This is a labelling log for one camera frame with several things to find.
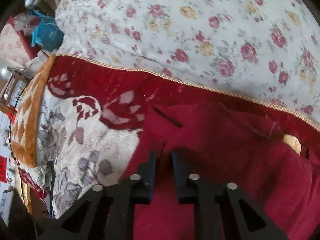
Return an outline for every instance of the yellow flower pattern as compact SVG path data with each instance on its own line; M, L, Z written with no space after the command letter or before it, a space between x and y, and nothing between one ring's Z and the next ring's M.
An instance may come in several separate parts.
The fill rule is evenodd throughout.
M165 30L168 30L169 27L170 27L170 25L171 25L171 20L168 18L168 19L166 19L166 20L164 21L164 23L163 23L163 28L164 28Z
M301 79L301 80L305 80L307 78L307 75L305 73L305 71L303 69L299 70L299 74L298 74L298 77Z
M115 56L111 56L111 59L113 60L114 63L119 64L121 63L121 61L119 59L117 59Z
M247 11L250 13L256 13L257 11L259 11L259 9L252 2L249 2L246 8L247 8Z
M196 19L196 12L192 9L191 6L183 6L180 8L180 13L186 18Z
M289 18L293 21L294 25L300 26L301 22L299 20L299 16L296 13L288 12Z
M154 32L158 29L158 25L155 23L154 20L150 20L148 22L148 26L149 26L149 29L154 31Z
M207 57L213 54L212 44L208 41L203 41L200 43L200 52L202 56Z

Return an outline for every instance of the blue plastic bag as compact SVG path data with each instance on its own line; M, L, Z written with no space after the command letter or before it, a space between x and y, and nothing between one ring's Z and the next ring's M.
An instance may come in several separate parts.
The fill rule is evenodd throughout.
M42 49L52 52L58 49L63 40L63 32L58 28L54 18L32 10L33 15L41 19L40 24L33 29L31 46L38 44Z

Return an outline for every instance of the checkered pattern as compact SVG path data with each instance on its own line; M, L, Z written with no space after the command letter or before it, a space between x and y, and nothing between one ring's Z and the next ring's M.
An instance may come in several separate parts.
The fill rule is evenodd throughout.
M38 83L41 80L40 75L41 73L38 73L26 88L25 94L14 120L11 141L16 142L23 147L26 146L26 127L29 119L30 109L33 103L33 98L38 88Z

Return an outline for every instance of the floral bedspread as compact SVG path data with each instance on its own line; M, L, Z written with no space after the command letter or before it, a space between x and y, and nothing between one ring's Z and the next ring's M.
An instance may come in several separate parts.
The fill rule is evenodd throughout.
M138 144L138 130L109 129L99 121L100 116L100 105L93 97L61 99L47 87L44 90L37 168L27 170L27 176L31 177L28 181L34 190L46 190L50 185L46 181L50 173L47 162L53 161L56 179L52 207L56 217L93 185L116 184ZM36 169L44 176L39 176Z
M62 0L60 54L235 91L320 122L320 28L301 0Z

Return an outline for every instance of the gold rope trim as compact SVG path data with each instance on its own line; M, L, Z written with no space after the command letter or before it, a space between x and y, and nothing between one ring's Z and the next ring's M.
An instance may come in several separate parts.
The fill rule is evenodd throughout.
M295 117L298 117L299 119L304 121L305 123L309 124L311 127L316 129L318 132L320 132L320 126L318 124L316 124L315 122L311 121L309 118L303 116L302 114L300 114L300 113L298 113L298 112L296 112L294 110L288 109L286 107L283 107L283 106L277 106L277 105L269 103L269 102L265 102L265 101L258 100L258 99L253 99L253 98L249 98L249 97L237 94L237 93L231 93L231 92L228 92L228 91L209 88L209 87L206 87L206 86L203 86L203 85L197 85L197 84L193 84L193 83L189 83L189 82L184 82L184 81L172 78L172 77L161 75L159 73L156 73L154 71L147 70L147 69L114 67L114 66L111 66L111 65L100 63L100 62L97 62L97 61L94 61L94 60L91 60L91 59L88 59L88 58L85 58L85 57L77 56L77 55L61 54L60 56L69 56L69 57L80 58L80 59L83 59L83 60L85 60L87 62L94 63L96 65L99 65L99 66L102 66L102 67L106 67L106 68L110 68L110 69L115 69L115 70L125 70L125 71L129 71L129 72L136 72L136 71L137 72L146 72L146 73L152 74L154 76L157 76L157 77L160 77L160 78L163 78L163 79L167 79L167 80L170 80L170 81L182 84L182 85L201 88L201 89L204 89L204 90L209 90L209 91L216 92L216 93L223 94L223 95L227 95L227 96L230 96L230 97L240 98L240 99L255 103L257 105L262 105L262 106L265 106L265 107L268 107L268 108L271 108L271 109L275 109L277 111L281 111L281 112L285 112L285 113L288 113L288 114L292 114Z

